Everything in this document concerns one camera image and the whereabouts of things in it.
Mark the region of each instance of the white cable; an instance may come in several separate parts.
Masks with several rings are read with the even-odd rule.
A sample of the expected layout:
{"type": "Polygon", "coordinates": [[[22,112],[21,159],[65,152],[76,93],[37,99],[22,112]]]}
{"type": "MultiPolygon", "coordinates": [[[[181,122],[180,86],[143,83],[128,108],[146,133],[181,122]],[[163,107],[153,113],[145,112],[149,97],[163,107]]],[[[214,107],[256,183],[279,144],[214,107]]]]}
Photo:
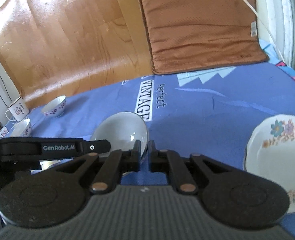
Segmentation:
{"type": "Polygon", "coordinates": [[[268,33],[269,33],[271,39],[272,39],[273,42],[274,42],[274,45],[275,45],[275,47],[276,47],[278,53],[280,54],[280,57],[281,57],[282,61],[285,62],[284,57],[283,57],[281,51],[279,50],[279,48],[278,48],[278,46],[277,46],[277,42],[276,42],[276,40],[274,39],[274,37],[273,37],[272,33],[270,32],[269,28],[268,28],[268,27],[264,24],[264,22],[261,20],[259,14],[258,14],[257,11],[252,7],[252,5],[251,5],[247,0],[243,0],[243,1],[244,1],[244,2],[246,3],[246,5],[252,10],[252,12],[254,12],[254,14],[255,14],[256,17],[260,20],[260,22],[262,23],[262,25],[264,26],[264,28],[268,31],[268,33]]]}

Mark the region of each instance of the small bowl with floral pattern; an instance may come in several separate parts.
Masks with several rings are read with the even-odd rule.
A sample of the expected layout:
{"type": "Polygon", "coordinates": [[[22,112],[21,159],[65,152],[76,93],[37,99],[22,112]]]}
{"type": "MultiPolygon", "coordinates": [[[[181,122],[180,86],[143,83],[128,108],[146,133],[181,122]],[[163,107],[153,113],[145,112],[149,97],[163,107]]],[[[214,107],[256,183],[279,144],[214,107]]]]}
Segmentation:
{"type": "Polygon", "coordinates": [[[281,185],[289,195],[288,213],[295,212],[295,116],[269,117],[254,129],[244,169],[281,185]]]}
{"type": "Polygon", "coordinates": [[[59,117],[66,107],[66,96],[60,96],[47,103],[41,110],[48,117],[59,117]]]}
{"type": "Polygon", "coordinates": [[[31,120],[29,118],[23,119],[22,121],[14,125],[14,129],[10,137],[29,137],[32,132],[31,120]]]}

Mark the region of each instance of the gray ribbed surface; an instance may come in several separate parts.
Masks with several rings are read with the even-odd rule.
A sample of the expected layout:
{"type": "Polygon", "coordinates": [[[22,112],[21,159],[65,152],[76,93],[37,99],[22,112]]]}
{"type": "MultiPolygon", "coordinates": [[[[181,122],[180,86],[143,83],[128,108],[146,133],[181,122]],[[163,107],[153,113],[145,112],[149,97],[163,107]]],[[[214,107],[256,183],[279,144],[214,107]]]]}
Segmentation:
{"type": "Polygon", "coordinates": [[[209,217],[193,196],[171,186],[117,186],[108,195],[91,198],[70,221],[46,229],[7,226],[1,240],[290,240],[281,227],[242,231],[209,217]]]}

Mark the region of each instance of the white bowl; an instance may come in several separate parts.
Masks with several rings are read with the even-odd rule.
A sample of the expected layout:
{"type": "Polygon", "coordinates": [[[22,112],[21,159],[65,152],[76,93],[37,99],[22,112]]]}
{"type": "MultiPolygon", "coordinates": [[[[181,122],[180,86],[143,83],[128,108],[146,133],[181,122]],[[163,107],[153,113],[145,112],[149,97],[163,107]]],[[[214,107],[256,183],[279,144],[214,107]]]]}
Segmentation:
{"type": "Polygon", "coordinates": [[[137,114],[131,112],[120,112],[105,119],[95,130],[91,137],[93,140],[108,140],[111,150],[100,154],[105,157],[114,150],[130,150],[135,140],[141,141],[141,156],[143,155],[149,134],[144,120],[137,114]]]}
{"type": "Polygon", "coordinates": [[[15,125],[10,137],[29,137],[32,132],[31,120],[29,118],[22,120],[15,125]]]}
{"type": "Polygon", "coordinates": [[[246,171],[281,185],[295,212],[295,116],[279,114],[265,119],[246,147],[246,171]]]}
{"type": "Polygon", "coordinates": [[[66,107],[66,96],[60,96],[47,103],[41,110],[42,114],[50,117],[58,117],[63,114],[66,107]]]}

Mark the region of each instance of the wood grain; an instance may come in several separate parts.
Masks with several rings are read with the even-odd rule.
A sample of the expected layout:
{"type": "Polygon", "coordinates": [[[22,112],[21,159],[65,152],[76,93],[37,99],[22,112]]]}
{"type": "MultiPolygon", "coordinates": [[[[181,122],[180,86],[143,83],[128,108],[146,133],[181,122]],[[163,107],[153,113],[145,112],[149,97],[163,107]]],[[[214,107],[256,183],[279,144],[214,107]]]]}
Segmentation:
{"type": "Polygon", "coordinates": [[[138,0],[7,0],[0,62],[29,107],[152,74],[138,0]]]}

